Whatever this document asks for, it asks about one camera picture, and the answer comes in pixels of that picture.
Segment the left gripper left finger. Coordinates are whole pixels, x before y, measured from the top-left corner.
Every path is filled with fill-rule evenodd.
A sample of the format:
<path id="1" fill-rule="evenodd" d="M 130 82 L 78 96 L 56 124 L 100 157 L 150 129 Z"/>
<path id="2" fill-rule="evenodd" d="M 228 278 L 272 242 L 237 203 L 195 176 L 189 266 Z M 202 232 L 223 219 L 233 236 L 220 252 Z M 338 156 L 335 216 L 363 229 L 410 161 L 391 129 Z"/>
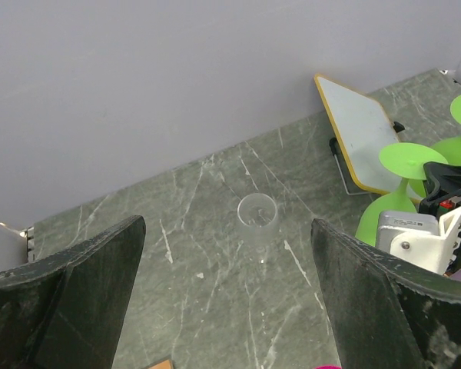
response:
<path id="1" fill-rule="evenodd" d="M 132 216 L 0 272 L 0 368 L 110 368 L 145 235 Z"/>

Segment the pink wine glass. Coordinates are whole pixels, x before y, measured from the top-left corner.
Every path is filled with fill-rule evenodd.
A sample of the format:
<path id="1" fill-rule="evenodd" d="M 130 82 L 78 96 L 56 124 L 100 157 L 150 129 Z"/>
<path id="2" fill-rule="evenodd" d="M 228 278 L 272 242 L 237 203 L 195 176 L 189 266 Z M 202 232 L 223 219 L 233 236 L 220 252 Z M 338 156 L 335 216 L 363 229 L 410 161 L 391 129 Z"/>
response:
<path id="1" fill-rule="evenodd" d="M 341 368 L 342 367 L 338 365 L 328 364 L 328 365 L 317 366 L 317 367 L 314 367 L 313 369 L 341 369 Z"/>

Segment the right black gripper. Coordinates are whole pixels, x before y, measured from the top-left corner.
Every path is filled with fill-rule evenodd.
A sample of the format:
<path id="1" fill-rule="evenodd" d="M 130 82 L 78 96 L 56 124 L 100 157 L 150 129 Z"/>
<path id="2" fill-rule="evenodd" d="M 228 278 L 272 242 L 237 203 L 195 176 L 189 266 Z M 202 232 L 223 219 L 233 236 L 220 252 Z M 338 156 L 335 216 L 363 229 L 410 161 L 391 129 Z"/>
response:
<path id="1" fill-rule="evenodd" d="M 434 161 L 423 166 L 426 179 L 423 180 L 425 197 L 419 205 L 420 214 L 442 215 L 461 206 L 461 166 L 441 164 Z M 459 247 L 453 251 L 454 260 L 450 269 L 461 269 L 461 225 L 459 226 Z"/>

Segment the clear glass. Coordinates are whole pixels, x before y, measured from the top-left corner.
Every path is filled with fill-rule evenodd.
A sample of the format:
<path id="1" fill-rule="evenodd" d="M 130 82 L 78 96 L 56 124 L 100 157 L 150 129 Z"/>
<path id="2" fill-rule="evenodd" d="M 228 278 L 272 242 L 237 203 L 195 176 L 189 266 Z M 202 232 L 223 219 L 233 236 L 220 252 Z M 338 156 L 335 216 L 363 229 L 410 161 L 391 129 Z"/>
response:
<path id="1" fill-rule="evenodd" d="M 237 232 L 259 264 L 265 264 L 279 233 L 280 215 L 275 200 L 264 193 L 245 196 L 237 206 Z"/>

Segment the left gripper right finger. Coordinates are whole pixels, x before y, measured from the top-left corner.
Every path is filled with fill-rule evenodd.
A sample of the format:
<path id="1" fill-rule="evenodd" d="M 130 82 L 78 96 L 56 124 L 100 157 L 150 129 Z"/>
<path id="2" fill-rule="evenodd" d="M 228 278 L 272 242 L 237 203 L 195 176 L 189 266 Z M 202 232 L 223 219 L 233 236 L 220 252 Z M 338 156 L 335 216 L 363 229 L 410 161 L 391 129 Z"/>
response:
<path id="1" fill-rule="evenodd" d="M 343 368 L 461 368 L 461 282 L 311 224 L 313 260 Z"/>

